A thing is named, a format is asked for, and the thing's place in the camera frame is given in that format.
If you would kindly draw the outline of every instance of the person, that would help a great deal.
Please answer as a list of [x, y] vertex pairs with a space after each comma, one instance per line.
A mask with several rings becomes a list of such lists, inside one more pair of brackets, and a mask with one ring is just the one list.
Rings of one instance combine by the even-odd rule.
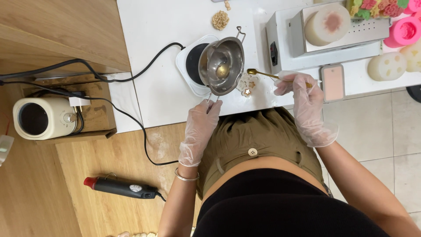
[[[321, 121], [314, 78], [279, 75], [274, 93], [293, 91], [295, 119], [282, 107], [219, 118], [222, 101], [189, 111], [159, 237], [190, 236], [196, 193], [194, 237], [421, 236], [393, 193], [335, 141], [338, 127]], [[348, 204], [331, 197], [313, 148]]]

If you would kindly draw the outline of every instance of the silver bangle bracelet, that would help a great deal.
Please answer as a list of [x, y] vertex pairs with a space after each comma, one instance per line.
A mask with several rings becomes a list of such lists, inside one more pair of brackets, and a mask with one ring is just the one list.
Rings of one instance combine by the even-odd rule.
[[186, 179], [186, 178], [183, 178], [183, 177], [181, 177], [181, 176], [177, 173], [177, 170], [178, 170], [178, 168], [176, 168], [176, 170], [174, 170], [174, 173], [176, 174], [176, 176], [177, 176], [179, 179], [181, 179], [181, 180], [183, 180], [183, 181], [196, 181], [196, 180], [198, 180], [198, 179], [200, 178], [199, 172], [197, 172], [197, 178], [195, 178], [195, 179]]

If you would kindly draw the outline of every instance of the warmer knob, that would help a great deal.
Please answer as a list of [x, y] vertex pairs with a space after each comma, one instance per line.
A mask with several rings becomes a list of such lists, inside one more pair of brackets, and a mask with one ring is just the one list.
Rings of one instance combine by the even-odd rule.
[[73, 114], [73, 113], [66, 113], [65, 115], [64, 115], [64, 121], [66, 122], [66, 123], [73, 123], [73, 122], [75, 122], [76, 121], [76, 115], [75, 114]]

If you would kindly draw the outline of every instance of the gloved hand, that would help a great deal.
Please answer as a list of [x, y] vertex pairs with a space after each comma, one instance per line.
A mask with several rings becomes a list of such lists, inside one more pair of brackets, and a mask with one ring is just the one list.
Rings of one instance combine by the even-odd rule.
[[213, 131], [218, 125], [222, 101], [203, 100], [189, 110], [186, 124], [186, 138], [180, 144], [180, 164], [198, 166]]
[[[281, 71], [274, 85], [275, 95], [285, 95], [294, 91], [295, 125], [301, 138], [309, 147], [324, 147], [332, 144], [338, 137], [339, 126], [324, 123], [320, 119], [323, 106], [323, 91], [317, 81], [308, 74]], [[312, 85], [307, 88], [306, 82]]]

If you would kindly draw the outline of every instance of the white button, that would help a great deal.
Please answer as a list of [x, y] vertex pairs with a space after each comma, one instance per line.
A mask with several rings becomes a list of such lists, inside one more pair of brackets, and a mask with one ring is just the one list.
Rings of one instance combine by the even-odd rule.
[[256, 150], [256, 149], [254, 149], [254, 148], [250, 148], [250, 149], [248, 150], [248, 155], [249, 155], [249, 156], [255, 156], [255, 155], [257, 155], [257, 150]]

